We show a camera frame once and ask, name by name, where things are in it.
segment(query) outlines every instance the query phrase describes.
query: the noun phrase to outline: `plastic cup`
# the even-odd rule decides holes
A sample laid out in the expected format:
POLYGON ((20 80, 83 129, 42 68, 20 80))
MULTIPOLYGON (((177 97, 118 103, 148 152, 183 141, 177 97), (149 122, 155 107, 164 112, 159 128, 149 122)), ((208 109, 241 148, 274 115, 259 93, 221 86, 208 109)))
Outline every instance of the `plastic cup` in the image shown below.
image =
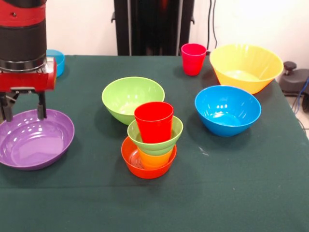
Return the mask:
POLYGON ((145 103, 136 108, 134 116, 144 143, 156 144, 170 140, 174 108, 160 101, 145 103))
POLYGON ((143 152, 139 147, 137 147, 140 155, 140 161, 144 169, 153 170, 165 166, 169 162, 169 158, 172 154, 173 149, 171 149, 166 154, 161 156, 151 156, 143 152))
POLYGON ((202 69, 207 49, 196 43, 182 46, 183 71, 189 76, 196 76, 202 69))

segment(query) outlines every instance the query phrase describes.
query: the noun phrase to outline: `bowl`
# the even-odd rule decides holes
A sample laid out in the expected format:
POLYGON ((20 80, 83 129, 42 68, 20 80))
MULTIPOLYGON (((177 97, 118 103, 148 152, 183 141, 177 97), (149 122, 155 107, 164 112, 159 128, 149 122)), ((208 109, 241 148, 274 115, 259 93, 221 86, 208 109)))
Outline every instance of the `bowl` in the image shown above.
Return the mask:
POLYGON ((137 147, 137 150, 139 152, 140 161, 143 168, 148 170, 161 168, 162 166, 166 165, 169 162, 169 158, 173 151, 173 149, 171 149, 161 156, 152 156, 143 152, 139 147, 137 147))
POLYGON ((222 137, 245 131, 261 115, 255 96, 231 86, 212 86, 200 91, 195 107, 203 124, 222 137))
POLYGON ((135 109, 147 102, 163 102, 164 89, 155 81, 144 77, 125 77, 108 84, 102 92, 107 110, 120 122, 129 125, 135 109))
POLYGON ((32 171, 62 157, 74 138, 74 124, 62 112, 49 109, 46 112, 48 117, 44 120, 38 119, 37 110, 31 110, 0 125, 0 163, 32 171))
POLYGON ((276 54, 249 44, 220 46, 211 52, 210 62, 221 85, 251 94, 261 91, 283 71, 283 61, 276 54))
POLYGON ((154 179, 163 176, 171 167, 177 153, 177 147, 174 146, 172 154, 166 165, 161 168, 146 170, 142 167, 140 163, 140 156, 138 153, 137 146, 132 142, 132 140, 127 137, 121 146, 122 158, 125 160, 126 165, 130 172, 139 178, 143 179, 154 179))
POLYGON ((57 63, 57 77, 60 77, 64 71, 64 63, 65 63, 65 56, 62 52, 57 50, 47 50, 46 56, 54 57, 57 63))
POLYGON ((134 120, 127 128, 127 134, 133 143, 135 143, 135 145, 138 146, 140 150, 152 156, 161 156, 172 150, 177 140, 180 138, 182 131, 182 121, 176 116, 173 116, 171 139, 162 143, 146 144, 141 140, 139 127, 136 120, 134 120))

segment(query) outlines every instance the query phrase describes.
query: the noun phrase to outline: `table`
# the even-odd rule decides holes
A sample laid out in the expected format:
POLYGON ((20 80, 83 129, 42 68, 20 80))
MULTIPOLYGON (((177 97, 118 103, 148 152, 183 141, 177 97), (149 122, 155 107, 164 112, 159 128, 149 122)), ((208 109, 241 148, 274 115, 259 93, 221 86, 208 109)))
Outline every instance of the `table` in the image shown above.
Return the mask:
MULTIPOLYGON (((76 134, 66 155, 33 172, 0 166, 3 232, 302 232, 309 231, 309 143, 276 82, 256 97, 259 120, 221 138, 198 119, 194 99, 218 84, 208 58, 186 76, 180 57, 68 56, 47 106, 66 113, 76 134), (133 176, 121 158, 126 126, 101 101, 125 76, 162 85, 184 123, 170 171, 133 176)), ((14 113, 35 109, 20 96, 14 113)))

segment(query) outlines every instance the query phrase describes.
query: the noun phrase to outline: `green bowl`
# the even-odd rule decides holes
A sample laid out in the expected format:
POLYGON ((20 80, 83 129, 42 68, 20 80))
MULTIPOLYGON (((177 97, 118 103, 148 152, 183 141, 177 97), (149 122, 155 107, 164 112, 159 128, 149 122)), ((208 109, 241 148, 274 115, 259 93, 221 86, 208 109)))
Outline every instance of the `green bowl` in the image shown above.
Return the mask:
POLYGON ((127 128, 127 134, 130 139, 135 143, 135 145, 138 146, 146 154, 152 156, 161 156, 172 150, 180 135, 182 134, 182 131, 183 123, 179 118, 173 116, 171 139, 157 144, 145 144, 141 140, 140 130, 136 120, 131 122, 131 124, 127 128))
POLYGON ((117 120, 129 125, 135 109, 147 102, 163 102, 164 89, 155 81, 144 77, 125 77, 108 84, 102 92, 102 101, 117 120))

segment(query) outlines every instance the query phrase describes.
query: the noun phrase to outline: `orange cup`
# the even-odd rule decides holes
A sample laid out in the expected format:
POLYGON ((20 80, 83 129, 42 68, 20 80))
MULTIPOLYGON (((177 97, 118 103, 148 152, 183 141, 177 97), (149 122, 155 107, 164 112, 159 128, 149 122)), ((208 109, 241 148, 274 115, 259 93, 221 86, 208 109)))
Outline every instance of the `orange cup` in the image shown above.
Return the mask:
POLYGON ((173 149, 171 149, 169 152, 161 156, 151 156, 140 150, 139 147, 137 149, 140 155, 141 164, 143 165, 143 168, 147 170, 158 169, 166 165, 169 162, 169 158, 173 151, 173 149))

